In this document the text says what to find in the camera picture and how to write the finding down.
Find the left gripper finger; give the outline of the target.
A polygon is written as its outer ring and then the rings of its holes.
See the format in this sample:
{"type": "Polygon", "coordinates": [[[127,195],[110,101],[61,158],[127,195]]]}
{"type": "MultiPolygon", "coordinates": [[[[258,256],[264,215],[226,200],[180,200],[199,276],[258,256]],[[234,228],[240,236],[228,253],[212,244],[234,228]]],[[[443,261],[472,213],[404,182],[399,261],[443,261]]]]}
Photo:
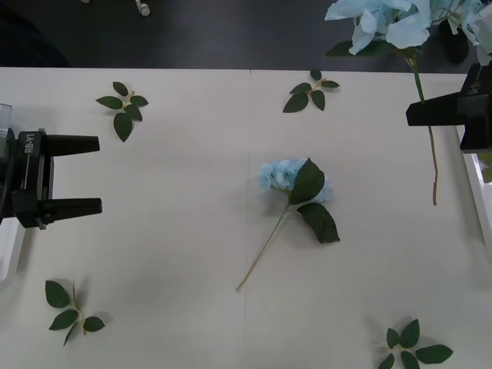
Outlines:
{"type": "Polygon", "coordinates": [[[46,135],[45,145],[53,157],[79,155],[100,151],[97,136],[46,135]]]}
{"type": "Polygon", "coordinates": [[[47,200],[47,219],[55,221],[102,213],[100,198],[67,198],[47,200]]]}

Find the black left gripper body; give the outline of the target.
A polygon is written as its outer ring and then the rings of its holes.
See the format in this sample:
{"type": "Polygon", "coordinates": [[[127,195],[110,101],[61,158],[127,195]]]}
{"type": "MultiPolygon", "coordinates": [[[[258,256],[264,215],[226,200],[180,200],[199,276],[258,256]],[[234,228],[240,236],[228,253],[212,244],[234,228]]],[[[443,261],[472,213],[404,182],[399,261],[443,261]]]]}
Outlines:
{"type": "Polygon", "coordinates": [[[46,132],[23,131],[17,140],[12,211],[22,227],[46,229],[52,223],[45,202],[52,199],[54,159],[46,132]]]}

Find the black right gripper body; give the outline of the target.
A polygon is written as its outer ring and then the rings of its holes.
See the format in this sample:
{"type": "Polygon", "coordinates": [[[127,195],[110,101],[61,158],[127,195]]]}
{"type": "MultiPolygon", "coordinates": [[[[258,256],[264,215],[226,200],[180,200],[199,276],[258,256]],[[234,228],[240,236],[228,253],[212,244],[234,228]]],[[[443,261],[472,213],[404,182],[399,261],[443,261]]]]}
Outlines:
{"type": "Polygon", "coordinates": [[[463,153],[491,151],[491,65],[470,67],[459,93],[458,123],[464,126],[463,153]]]}

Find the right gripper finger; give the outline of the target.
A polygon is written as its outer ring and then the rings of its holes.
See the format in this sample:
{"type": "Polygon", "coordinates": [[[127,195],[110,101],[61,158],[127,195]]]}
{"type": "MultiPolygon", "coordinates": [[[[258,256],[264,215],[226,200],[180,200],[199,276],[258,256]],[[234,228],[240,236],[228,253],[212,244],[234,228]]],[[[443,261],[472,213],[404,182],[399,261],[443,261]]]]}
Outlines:
{"type": "Polygon", "coordinates": [[[458,113],[465,97],[459,92],[410,104],[406,111],[409,126],[458,126],[464,118],[458,113]]]}

